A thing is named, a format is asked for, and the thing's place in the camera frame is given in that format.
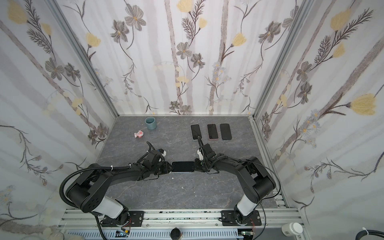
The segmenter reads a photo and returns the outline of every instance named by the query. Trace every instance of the smartphone screen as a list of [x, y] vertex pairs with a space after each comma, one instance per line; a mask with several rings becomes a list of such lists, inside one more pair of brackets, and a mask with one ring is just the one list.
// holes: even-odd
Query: smartphone screen
[[194, 172], [195, 162], [172, 162], [172, 172]]
[[197, 140], [197, 136], [200, 136], [201, 139], [203, 139], [203, 136], [201, 135], [201, 131], [200, 131], [200, 125], [198, 124], [191, 125], [191, 132], [192, 132], [193, 140]]
[[218, 139], [216, 124], [208, 124], [207, 129], [209, 139]]
[[232, 139], [231, 128], [229, 127], [228, 123], [220, 124], [220, 132], [221, 132], [221, 138], [223, 140], [231, 140]]

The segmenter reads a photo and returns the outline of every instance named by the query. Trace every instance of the pink toy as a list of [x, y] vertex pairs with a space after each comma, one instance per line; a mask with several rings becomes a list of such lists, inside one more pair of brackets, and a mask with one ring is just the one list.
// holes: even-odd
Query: pink toy
[[135, 135], [135, 138], [137, 138], [137, 137], [142, 137], [144, 135], [144, 133], [143, 133], [143, 131], [140, 130], [138, 132], [135, 132], [134, 135]]

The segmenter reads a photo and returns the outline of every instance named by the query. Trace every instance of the gray marble tabletop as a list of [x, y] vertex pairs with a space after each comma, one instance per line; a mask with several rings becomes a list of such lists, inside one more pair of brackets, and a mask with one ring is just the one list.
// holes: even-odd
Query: gray marble tabletop
[[[118, 117], [97, 161], [102, 166], [124, 166], [139, 159], [149, 141], [156, 149], [167, 151], [166, 161], [194, 161], [199, 144], [191, 136], [190, 125], [199, 124], [203, 142], [216, 152], [234, 158], [255, 156], [261, 160], [248, 117], [155, 116], [157, 128], [147, 130], [141, 116]], [[222, 140], [220, 124], [228, 123], [232, 140]], [[218, 140], [208, 140], [207, 124], [216, 124]], [[134, 138], [142, 130], [143, 137]], [[221, 171], [169, 173], [157, 180], [124, 182], [111, 186], [107, 196], [116, 198], [130, 209], [209, 209], [233, 208], [243, 191], [237, 177]], [[276, 207], [274, 199], [263, 201], [265, 208]]]

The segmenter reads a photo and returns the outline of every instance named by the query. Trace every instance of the wallpapered wall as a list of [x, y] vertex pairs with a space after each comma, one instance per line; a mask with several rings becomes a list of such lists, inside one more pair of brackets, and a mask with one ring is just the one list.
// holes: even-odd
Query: wallpapered wall
[[44, 238], [67, 207], [58, 186], [114, 117], [44, 1], [1, 1], [0, 28], [0, 238]]
[[301, 0], [58, 0], [120, 114], [251, 114]]
[[314, 240], [384, 229], [383, 13], [316, 1], [257, 117]]

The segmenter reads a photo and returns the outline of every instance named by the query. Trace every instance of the teal cup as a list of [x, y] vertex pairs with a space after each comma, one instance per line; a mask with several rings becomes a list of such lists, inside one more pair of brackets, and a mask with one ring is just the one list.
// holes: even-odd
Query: teal cup
[[154, 117], [148, 117], [145, 119], [145, 124], [148, 130], [153, 130], [157, 127], [156, 119]]

